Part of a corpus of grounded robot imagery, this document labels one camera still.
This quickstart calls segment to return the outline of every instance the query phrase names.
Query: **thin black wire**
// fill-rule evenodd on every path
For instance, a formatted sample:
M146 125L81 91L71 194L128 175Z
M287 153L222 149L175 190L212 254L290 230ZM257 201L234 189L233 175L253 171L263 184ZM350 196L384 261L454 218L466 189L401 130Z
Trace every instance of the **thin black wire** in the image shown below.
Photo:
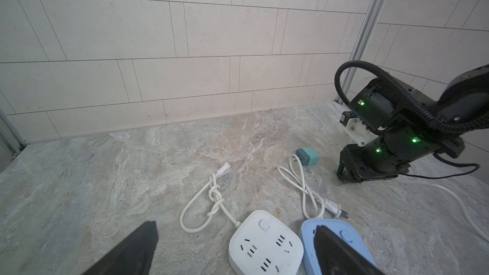
M478 163L456 163L456 162L450 162L446 159L443 159L441 156L438 155L438 153L433 153L433 156L439 160L440 162L444 162L446 164L449 164L450 166L454 166L454 167L457 167L457 168L464 168L464 167L475 167L473 170L469 171L469 172L464 172L464 173L460 173L460 174L453 174L453 175L447 175L447 176L441 176L441 177L429 177L429 176L423 176L423 175L411 175L411 174L405 174L405 173L400 173L401 175L406 175L406 176L412 176L412 177L420 177L422 179L428 179L428 180L439 180L439 179L446 179L448 177L453 177L453 176L461 176L461 175L467 175L467 174L470 174L472 172L474 172L475 170L479 169L481 167L481 165L479 165Z

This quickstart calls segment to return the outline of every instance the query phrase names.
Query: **power cord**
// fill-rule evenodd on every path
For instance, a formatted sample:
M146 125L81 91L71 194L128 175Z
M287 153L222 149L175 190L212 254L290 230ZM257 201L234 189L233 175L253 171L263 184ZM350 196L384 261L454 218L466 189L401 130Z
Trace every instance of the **power cord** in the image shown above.
M395 183L399 183L399 184L421 184L421 185L428 185L428 186L433 186L433 187L437 187L443 191L445 191L446 193L448 193L452 198L454 198L458 205L460 206L461 208L461 211L462 211L462 214L464 215L465 219L467 220L467 222L470 224L470 226L472 226L472 228L484 239L486 240L487 242L489 242L489 236L487 236L484 232L482 232L482 230L480 230L480 228L478 228L474 221L472 221L471 217L468 215L468 212L467 212L467 208L465 207L465 205L463 204L463 202L461 201L461 199L455 194L453 193L450 189L448 188L445 188L443 187L442 185L438 185L438 184L433 184L433 183L430 183L430 182L425 182L425 181L409 181L409 180L391 180L392 182L395 182Z
M204 229L207 226L207 224L209 224L211 222L212 216L216 212L218 212L219 209L222 209L224 211L224 213L227 215L227 217L229 217L229 219L234 223L234 226L236 228L238 228L241 225L241 222L240 221L236 221L236 219L233 218L233 216L231 216L231 214L226 209L226 207L224 207L224 205L223 205L223 202L224 202L223 196L218 191L218 189L221 188L221 187L216 184L216 179L222 177L225 174L228 174L229 171L230 171L230 169L231 169L231 166L229 166L229 163L224 162L224 164L221 166L221 168L219 170L217 170L216 173L211 173L211 176L209 177L209 182L207 184L205 184L205 186L202 187L202 189L200 189L199 192L196 195L194 195L194 197L187 203L187 205L185 205L185 207L183 208L183 211L180 214L180 227L184 231L186 231L186 232L198 232L198 231L201 231L202 229ZM190 205L192 205L192 203L195 201L195 199L197 199L197 197L205 190L205 188L207 188L209 186L210 186L210 189L207 192L207 194L209 195L209 199L212 202L214 202L214 205L212 205L211 211L209 211L206 214L207 215L207 220L204 222L204 224L200 225L197 228L189 229L183 223L183 216L185 215L185 212L187 211L188 207L190 207Z
M294 167L292 166L292 161L294 159L299 163L299 169L301 171L301 177L300 178L295 173ZM347 216L348 213L346 211L341 210L341 204L337 204L335 202L331 202L327 199L321 198L321 196L319 196L319 194L315 193L311 188L309 188L309 186L307 186L306 181L304 180L304 170L302 168L301 161L297 155L292 154L290 156L289 166L290 166L290 170L292 172L290 172L290 170L288 170L287 168L285 168L283 166L278 166L277 170L284 177L285 180L287 180L289 183L291 183L294 187L296 187L297 189L299 189L302 192L302 212L304 214L304 217L306 217L306 219L320 219L320 218L322 218L325 209L330 211L334 215L335 218L342 216L345 219L348 219L348 216ZM290 178L288 178L284 174L284 172L282 172L282 170L287 172L297 183L295 183ZM317 212L317 215L315 217L310 217L307 214L307 211L306 211L306 195L309 195L310 200L313 202L314 209Z
M428 180L439 180L439 179L446 179L448 177L467 175L467 174L470 174L470 173L474 172L475 170L477 170L477 169L479 169L481 167L481 165L479 165L478 163L456 163L456 162L450 162L450 161L448 161L446 159L443 159L441 156L439 156L437 152L434 152L433 153L433 156L437 160L439 160L440 162L444 162L446 164L449 164L450 166L454 166L454 167L457 167L457 168L465 168L465 167L475 167L475 168L473 170L469 171L469 172L464 172L464 173L459 173L459 174L452 174L452 175L446 175L446 176L440 176L440 177L430 177L430 176L414 175L414 174L406 174L406 173L400 173L400 175L406 175L406 176L411 176L411 177L419 177L419 178L428 179Z

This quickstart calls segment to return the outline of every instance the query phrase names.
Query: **black cable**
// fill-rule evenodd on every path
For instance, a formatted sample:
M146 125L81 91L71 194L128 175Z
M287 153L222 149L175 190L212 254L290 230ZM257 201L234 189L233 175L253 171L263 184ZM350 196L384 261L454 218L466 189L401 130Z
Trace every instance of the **black cable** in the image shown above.
M334 88L338 92L341 100L345 102L346 106L350 104L350 101L348 100L345 93L343 92L343 89L341 88L340 76L345 69L351 67L361 68L376 75L383 84L388 86L393 92L401 97L406 107L411 112L413 112L416 116L422 119L429 127L433 129L445 133L461 134L468 131L489 127L489 111L468 122L445 122L438 120L434 113L432 113L423 104L419 103L419 101L417 101L410 92L408 92L399 82L397 82L395 78L389 75L388 72L377 65L360 60L349 61L342 64L334 75Z
M447 175L447 176L441 176L441 177L429 177L429 176L423 176L423 175L411 175L411 174L406 174L406 173L400 173L400 175L406 175L406 176L411 176L411 177L420 177L422 179L428 179L428 180L439 180L439 179L446 179L448 177L453 177L453 176L461 176L461 175L467 175L475 170L479 169L481 165L478 163L456 163L456 162L450 162L446 159L443 159L441 156L438 155L438 153L433 153L433 156L439 160L440 162L444 162L446 164L449 164L450 166L454 166L457 168L464 168L464 167L475 167L473 170L469 172L464 172L464 173L459 173L459 174L453 174L453 175Z

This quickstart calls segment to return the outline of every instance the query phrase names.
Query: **white cable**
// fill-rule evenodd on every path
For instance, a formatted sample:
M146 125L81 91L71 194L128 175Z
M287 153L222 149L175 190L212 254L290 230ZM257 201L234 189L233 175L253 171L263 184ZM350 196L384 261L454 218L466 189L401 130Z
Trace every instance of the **white cable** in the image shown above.
M294 171L294 167L292 166L292 160L296 160L299 163L299 169L301 170L301 177L297 176L297 174ZM341 204L337 204L335 202L331 202L327 199L323 199L319 196L319 194L315 193L312 191L306 184L306 181L304 180L304 170L302 169L302 164L301 161L299 160L299 157L295 154L292 154L289 158L289 166L290 172L287 168L283 166L278 166L277 170L278 172L284 177L285 180L287 180L289 183L291 183L293 186L295 186L297 189L299 189L302 192L302 212L304 213L304 217L306 219L320 219L323 217L324 210L327 209L330 211L332 214L334 214L335 218L338 218L341 215ZM294 183L290 178L288 178L284 172L284 170L287 172L297 183ZM315 217L310 217L307 214L306 211L306 194L309 195L311 201L313 202L314 209L318 213ZM317 203L321 204L321 208L318 210L317 208Z
M467 222L470 224L470 226L472 226L472 228L483 238L485 239L487 242L489 242L489 236L487 236L482 230L480 230L480 228L478 228L474 221L472 221L471 217L468 215L468 212L467 212L467 208L465 207L465 205L463 204L463 202L461 201L461 199L455 194L453 193L450 189L448 188L445 188L443 187L442 185L438 185L438 184L434 184L434 183L430 183L430 182L425 182L425 181L410 181L410 180L392 180L392 182L396 182L396 183L400 183L400 184L422 184L422 185L428 185L428 186L434 186L434 187L437 187L437 188L440 188L441 190L444 190L445 192L447 192L452 198L454 198L458 205L460 206L461 208L461 211L462 211L462 214L464 215L465 219L467 220Z
M194 197L187 203L187 205L185 205L185 207L183 208L183 211L180 214L180 227L184 231L186 231L186 232L198 232L198 231L201 231L202 229L204 229L207 226L207 224L209 224L209 222L211 222L212 216L216 212L219 211L219 208L224 211L224 213L227 215L227 217L229 217L229 219L234 223L234 225L235 225L236 228L238 228L241 225L241 222L240 221L236 221L236 219L233 218L233 216L231 216L231 214L228 212L228 210L226 209L226 207L224 207L224 205L223 205L223 202L224 202L223 196L218 191L218 189L221 188L221 187L216 184L216 179L217 178L220 178L224 174L229 173L229 169L230 168L231 167L229 166L229 163L224 162L223 166L216 173L211 173L211 176L209 178L209 182L207 184L205 184L205 186L202 187L202 189L199 190L199 192L196 195L194 195ZM195 199L197 199L197 197L205 190L205 188L209 187L211 184L213 184L213 185L210 187L210 189L207 192L207 194L209 195L209 199L212 202L214 202L214 205L212 206L211 211L209 211L207 213L207 220L204 222L204 224L200 225L197 228L194 228L194 229L187 228L185 226L185 224L183 223L183 215L185 215L185 212L187 211L188 207L190 207L190 205L192 205L192 203L195 201Z

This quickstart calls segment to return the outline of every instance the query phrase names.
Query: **white power strip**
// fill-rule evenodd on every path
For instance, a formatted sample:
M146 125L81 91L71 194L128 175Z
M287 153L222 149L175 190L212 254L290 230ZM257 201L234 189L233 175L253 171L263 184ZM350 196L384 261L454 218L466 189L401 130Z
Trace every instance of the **white power strip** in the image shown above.
M301 239L266 211L254 211L229 242L229 262L238 275L295 275L303 255Z

